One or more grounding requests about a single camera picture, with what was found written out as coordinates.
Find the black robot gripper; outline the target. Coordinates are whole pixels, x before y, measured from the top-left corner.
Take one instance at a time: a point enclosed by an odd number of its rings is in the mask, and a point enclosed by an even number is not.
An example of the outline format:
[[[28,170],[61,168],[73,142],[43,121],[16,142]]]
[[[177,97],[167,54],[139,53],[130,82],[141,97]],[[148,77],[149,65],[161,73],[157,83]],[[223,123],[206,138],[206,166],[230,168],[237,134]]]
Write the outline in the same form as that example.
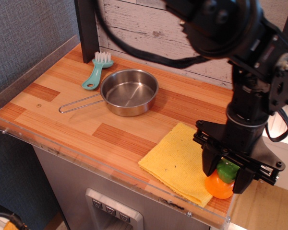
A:
[[[202,146],[203,172],[210,176],[221,158],[239,166],[233,187],[242,194],[252,180],[274,185],[285,164],[264,143],[263,132],[269,116],[255,120],[227,113],[225,124],[204,120],[196,122],[193,140]]]

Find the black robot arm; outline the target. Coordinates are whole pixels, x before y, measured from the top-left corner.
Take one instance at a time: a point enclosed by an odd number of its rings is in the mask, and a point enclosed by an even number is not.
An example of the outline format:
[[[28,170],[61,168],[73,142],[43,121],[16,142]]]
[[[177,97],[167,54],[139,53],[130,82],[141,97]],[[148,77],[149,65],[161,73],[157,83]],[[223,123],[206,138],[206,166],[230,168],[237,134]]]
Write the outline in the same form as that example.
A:
[[[226,123],[196,122],[193,139],[203,149],[203,172],[210,176],[225,158],[239,167],[234,193],[243,193],[253,180],[275,184],[285,165],[262,134],[274,114],[288,125],[288,38],[265,19],[256,0],[168,0],[166,8],[183,20],[198,54],[227,58],[232,65]]]

